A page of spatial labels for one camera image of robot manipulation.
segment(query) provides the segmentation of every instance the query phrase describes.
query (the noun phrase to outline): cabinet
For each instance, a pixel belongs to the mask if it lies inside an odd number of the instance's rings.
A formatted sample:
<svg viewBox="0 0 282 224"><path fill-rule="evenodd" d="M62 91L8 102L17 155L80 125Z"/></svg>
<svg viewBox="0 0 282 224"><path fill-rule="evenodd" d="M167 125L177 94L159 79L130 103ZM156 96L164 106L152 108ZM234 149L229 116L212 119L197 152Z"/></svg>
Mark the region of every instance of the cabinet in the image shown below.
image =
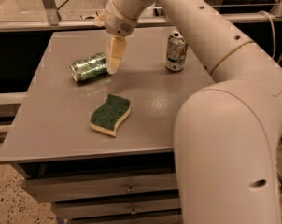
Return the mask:
<svg viewBox="0 0 282 224"><path fill-rule="evenodd" d="M186 68L164 67L174 27L135 29L116 75L76 83L69 65L106 50L104 30L54 33L0 150L22 188L70 224L182 223L173 153L176 113L213 83L188 51ZM117 137L93 131L108 94L132 102Z"/></svg>

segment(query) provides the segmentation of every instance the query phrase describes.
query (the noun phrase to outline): green sponge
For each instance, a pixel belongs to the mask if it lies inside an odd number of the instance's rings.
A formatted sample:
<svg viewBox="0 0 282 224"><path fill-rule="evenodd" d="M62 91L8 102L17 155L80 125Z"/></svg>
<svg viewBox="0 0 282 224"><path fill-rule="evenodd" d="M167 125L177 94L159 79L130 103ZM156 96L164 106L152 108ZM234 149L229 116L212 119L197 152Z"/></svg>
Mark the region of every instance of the green sponge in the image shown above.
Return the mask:
<svg viewBox="0 0 282 224"><path fill-rule="evenodd" d="M103 105L92 114L91 127L95 131L116 137L117 128L130 113L129 100L109 94Z"/></svg>

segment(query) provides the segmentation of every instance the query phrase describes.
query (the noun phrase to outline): table top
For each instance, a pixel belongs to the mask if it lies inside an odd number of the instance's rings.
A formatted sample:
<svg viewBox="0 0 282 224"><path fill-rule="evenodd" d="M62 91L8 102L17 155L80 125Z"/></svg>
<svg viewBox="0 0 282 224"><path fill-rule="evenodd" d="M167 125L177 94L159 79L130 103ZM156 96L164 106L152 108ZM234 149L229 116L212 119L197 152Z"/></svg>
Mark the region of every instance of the table top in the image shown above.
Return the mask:
<svg viewBox="0 0 282 224"><path fill-rule="evenodd" d="M0 150L0 163L171 152L177 111L194 92L213 83L191 49L183 71L165 69L173 30L135 29L127 37L118 73L82 84L73 79L69 65L106 52L110 35L105 30L54 33ZM91 114L110 93L132 104L116 138L90 127Z"/></svg>

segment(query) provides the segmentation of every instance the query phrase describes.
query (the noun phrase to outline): green can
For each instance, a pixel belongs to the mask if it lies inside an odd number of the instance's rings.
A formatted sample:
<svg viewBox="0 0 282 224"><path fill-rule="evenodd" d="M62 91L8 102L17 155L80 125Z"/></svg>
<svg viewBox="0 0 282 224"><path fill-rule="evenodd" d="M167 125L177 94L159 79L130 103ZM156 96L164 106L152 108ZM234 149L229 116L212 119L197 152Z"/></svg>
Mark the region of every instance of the green can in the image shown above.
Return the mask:
<svg viewBox="0 0 282 224"><path fill-rule="evenodd" d="M76 60L70 65L76 82L107 73L106 68L106 55L103 52L96 53L86 59Z"/></svg>

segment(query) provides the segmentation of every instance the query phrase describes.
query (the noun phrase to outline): soda can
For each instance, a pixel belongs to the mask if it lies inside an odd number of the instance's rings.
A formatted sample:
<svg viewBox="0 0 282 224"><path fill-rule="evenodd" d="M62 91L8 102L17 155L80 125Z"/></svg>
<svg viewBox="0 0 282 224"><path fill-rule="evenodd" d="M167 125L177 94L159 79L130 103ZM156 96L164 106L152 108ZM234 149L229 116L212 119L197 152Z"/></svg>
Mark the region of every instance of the soda can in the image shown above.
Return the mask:
<svg viewBox="0 0 282 224"><path fill-rule="evenodd" d="M70 69L76 82L97 77L107 73L106 55L100 52L86 59L76 60L70 65Z"/></svg>
<svg viewBox="0 0 282 224"><path fill-rule="evenodd" d="M188 44L179 31L173 31L168 38L166 68L177 72L185 68Z"/></svg>

